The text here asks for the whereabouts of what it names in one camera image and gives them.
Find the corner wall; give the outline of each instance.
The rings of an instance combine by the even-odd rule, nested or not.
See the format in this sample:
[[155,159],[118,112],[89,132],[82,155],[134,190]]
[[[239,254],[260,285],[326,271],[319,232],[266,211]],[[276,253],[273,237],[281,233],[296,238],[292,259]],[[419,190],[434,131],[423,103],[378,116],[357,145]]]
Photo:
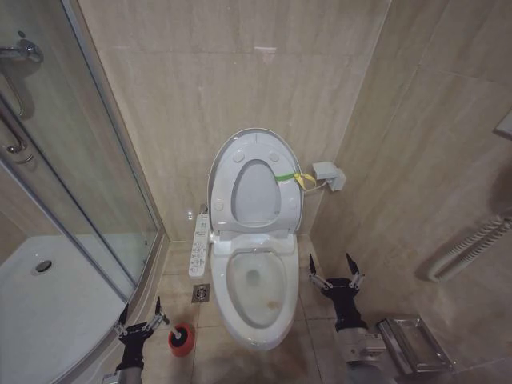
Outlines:
[[349,273],[345,252],[366,274],[363,317],[420,313],[458,370],[493,382],[511,374],[485,367],[512,354],[512,236],[449,282],[420,277],[512,206],[512,142],[492,134],[512,107],[511,35],[508,1],[393,0],[336,157],[345,188],[310,234],[330,276]]

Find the floor drain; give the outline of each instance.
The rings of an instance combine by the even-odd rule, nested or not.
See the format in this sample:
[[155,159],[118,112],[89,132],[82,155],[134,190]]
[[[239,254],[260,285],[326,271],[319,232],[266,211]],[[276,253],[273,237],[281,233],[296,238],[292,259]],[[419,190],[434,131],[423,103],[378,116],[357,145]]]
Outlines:
[[40,262],[35,266],[36,272],[42,274],[46,272],[49,268],[51,268],[52,262],[50,260],[45,260],[44,262]]
[[192,302],[208,302],[210,300],[210,284],[199,284],[194,286]]

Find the white toilet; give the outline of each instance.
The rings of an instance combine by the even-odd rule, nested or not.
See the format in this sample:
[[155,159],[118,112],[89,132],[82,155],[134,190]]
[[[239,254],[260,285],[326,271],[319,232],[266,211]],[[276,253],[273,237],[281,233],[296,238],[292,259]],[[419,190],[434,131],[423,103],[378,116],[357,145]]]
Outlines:
[[226,328],[244,346],[275,348],[288,334],[298,296],[297,230],[302,191],[291,148],[261,128],[232,136],[208,180],[211,273]]

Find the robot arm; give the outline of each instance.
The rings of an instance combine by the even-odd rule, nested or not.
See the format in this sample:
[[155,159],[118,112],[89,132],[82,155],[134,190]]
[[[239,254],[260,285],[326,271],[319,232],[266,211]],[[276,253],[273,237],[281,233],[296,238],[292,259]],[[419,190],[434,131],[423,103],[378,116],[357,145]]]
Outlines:
[[352,273],[350,278],[328,278],[317,275],[313,258],[310,255],[310,280],[320,292],[329,298],[336,310],[338,348],[345,362],[372,362],[386,350],[380,334],[368,332],[368,325],[362,320],[354,298],[359,293],[364,274],[359,272],[357,264],[346,254],[346,260]]
[[103,379],[103,384],[141,384],[141,373],[144,368],[142,356],[144,342],[151,337],[161,322],[170,323],[162,311],[160,297],[157,299],[154,316],[150,322],[141,322],[125,328],[127,315],[128,305],[126,305],[114,326],[114,331],[118,334],[119,340],[125,345],[121,363],[117,366],[114,374]]

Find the tile grout line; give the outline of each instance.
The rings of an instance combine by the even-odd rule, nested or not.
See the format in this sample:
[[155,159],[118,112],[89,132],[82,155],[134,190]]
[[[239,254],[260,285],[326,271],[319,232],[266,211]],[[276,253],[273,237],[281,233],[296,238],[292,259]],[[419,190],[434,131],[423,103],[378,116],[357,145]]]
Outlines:
[[311,332],[310,332],[310,323],[307,319],[306,312],[304,311],[304,307],[302,306],[302,299],[301,299],[300,295],[298,296],[298,300],[302,307],[302,312],[304,313],[304,321],[306,322],[307,334],[310,336],[310,344],[311,344],[311,349],[313,351],[314,362],[317,366],[318,376],[320,377],[320,382],[323,384],[322,372],[320,372],[320,367],[318,366],[317,353],[314,350],[313,337],[311,336]]

